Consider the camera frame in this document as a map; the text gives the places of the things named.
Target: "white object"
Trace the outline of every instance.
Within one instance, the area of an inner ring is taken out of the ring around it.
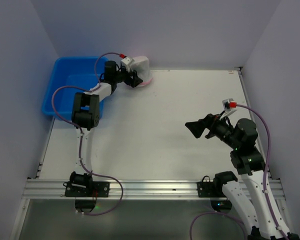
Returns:
[[[88,131],[86,128],[82,128],[83,136],[79,129],[76,129],[76,139],[77,139],[77,152],[79,153],[79,145],[80,145],[80,138],[82,136],[82,145],[81,145],[81,158],[79,158],[79,154],[75,157],[75,165],[74,171],[76,174],[86,174],[87,172],[81,166],[80,160],[82,160],[83,165],[91,172],[92,165],[91,165],[91,150],[92,150],[92,142],[93,142],[93,133],[95,132],[95,127],[91,128]]]
[[[121,63],[123,66],[125,66],[126,70],[129,72],[130,71],[130,66],[134,62],[133,58],[130,58],[126,56],[124,59],[121,60]]]
[[[280,239],[283,236],[280,231],[276,229],[276,225],[267,204],[266,196],[263,193],[263,175],[264,171],[260,170],[253,172],[251,176],[249,176],[248,174],[243,174],[241,175],[241,178],[250,193],[251,200],[253,202],[253,206],[255,208],[257,219],[259,222],[259,231],[261,236],[265,239],[271,239],[271,236],[275,236],[277,239]],[[287,235],[290,230],[279,212],[275,198],[269,186],[268,179],[266,180],[266,184],[268,186],[267,192],[275,217],[280,225],[280,229],[282,229],[285,235]]]
[[[138,77],[143,80],[138,86],[148,85],[153,76],[150,71],[150,62],[146,56],[136,56],[133,58],[133,61],[130,61],[129,67],[131,70],[135,70],[138,74]]]
[[[100,87],[93,91],[93,92],[84,92],[87,95],[99,95],[99,101],[101,102],[103,99],[111,95],[111,85],[105,82],[100,82]],[[87,130],[86,128],[82,128],[83,133],[79,129],[76,129],[76,139],[77,139],[77,154],[76,154],[76,161],[74,165],[74,171],[77,174],[86,174],[87,172],[81,166],[81,162],[83,165],[92,172],[92,165],[91,165],[91,152],[92,152],[92,144],[93,144],[93,135],[95,132],[95,127]]]
[[[85,91],[84,94],[88,94],[88,95],[99,95],[99,101],[101,102],[103,99],[105,99],[106,97],[111,95],[111,85],[109,83],[105,83],[105,82],[100,82],[98,83],[100,84],[100,87],[93,91]]]
[[[246,99],[237,71],[153,70],[147,89],[119,84],[104,100],[103,117],[93,134],[95,173],[120,180],[197,180],[203,173],[237,171],[230,148],[217,138],[195,139],[185,127],[223,110],[222,100]],[[236,123],[248,111],[230,116]],[[40,179],[69,179],[78,157],[74,127],[55,120]]]
[[[238,181],[229,181],[227,184],[224,184],[222,186],[222,192],[230,200],[239,214],[248,234],[251,233],[253,226],[259,228],[256,210],[245,195]]]
[[[236,108],[231,108],[231,107],[226,108],[226,106],[225,106],[225,103],[229,104],[229,103],[231,103],[233,101],[234,101],[233,98],[228,98],[228,99],[225,99],[225,100],[222,101],[222,105],[223,105],[223,109],[224,109],[224,114],[221,116],[221,119],[224,118],[224,117],[229,117],[230,115],[234,114],[237,111]]]

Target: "metal frame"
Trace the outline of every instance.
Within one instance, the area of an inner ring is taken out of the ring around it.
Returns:
[[[285,221],[286,225],[289,227],[291,233],[295,233],[294,225],[292,224],[291,217],[288,211],[286,199],[276,199],[276,204],[278,205],[280,214]]]
[[[10,234],[10,240],[18,240],[25,222],[27,211],[29,208],[30,199],[22,199],[18,212],[15,217],[13,229]]]
[[[25,185],[23,199],[90,199],[87,197],[65,197],[64,182],[68,180],[29,179]],[[104,200],[118,199],[121,195],[119,184],[110,182],[109,197]],[[123,180],[125,200],[222,200],[226,198],[199,198],[197,181],[194,180]],[[250,195],[243,181],[240,187],[249,199]],[[284,200],[285,195],[279,180],[270,180],[270,187],[276,200]]]

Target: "white connector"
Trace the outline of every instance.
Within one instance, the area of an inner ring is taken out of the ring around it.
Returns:
[[[234,101],[233,98],[228,98],[228,99],[225,99],[222,101],[224,114],[222,115],[221,118],[229,117],[230,115],[234,114],[237,111],[237,109],[235,109],[235,108],[227,107],[227,105],[229,105],[229,103],[231,103],[233,101]]]
[[[123,66],[125,66],[126,70],[130,72],[130,66],[134,62],[134,59],[131,57],[126,56],[124,59],[121,60]]]

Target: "red connector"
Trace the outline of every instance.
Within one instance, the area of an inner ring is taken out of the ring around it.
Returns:
[[[229,102],[229,107],[230,107],[231,109],[234,109],[234,108],[237,107],[237,103],[236,103],[235,101],[231,101],[231,102]]]

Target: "white robotic arm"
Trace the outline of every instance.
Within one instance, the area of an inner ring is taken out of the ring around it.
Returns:
[[[99,102],[101,102],[106,97],[110,96],[112,93],[111,85],[105,82],[100,83],[100,87],[93,92],[84,92],[85,95],[95,95],[98,96]],[[77,174],[86,174],[86,170],[81,166],[80,161],[84,164],[85,168],[92,172],[91,165],[91,152],[92,152],[92,143],[93,136],[95,132],[95,127],[88,130],[87,128],[82,128],[82,133],[79,129],[76,129],[76,139],[77,139],[77,153],[81,153],[81,158],[77,158],[75,161],[74,171]]]
[[[232,108],[234,103],[223,104],[226,108],[229,105]],[[223,193],[230,199],[244,222],[249,234],[248,240],[300,240],[297,234],[290,233],[284,222],[268,180],[265,182],[267,187],[263,186],[265,160],[255,147],[258,137],[256,124],[250,119],[242,118],[233,127],[227,116],[222,117],[224,113],[225,111],[216,115],[208,114],[198,121],[187,122],[185,126],[196,138],[200,138],[204,130],[209,129],[205,138],[217,137],[233,149],[230,153],[231,162],[244,181],[253,204],[243,194],[238,179],[231,171],[215,175],[213,184],[216,192]]]

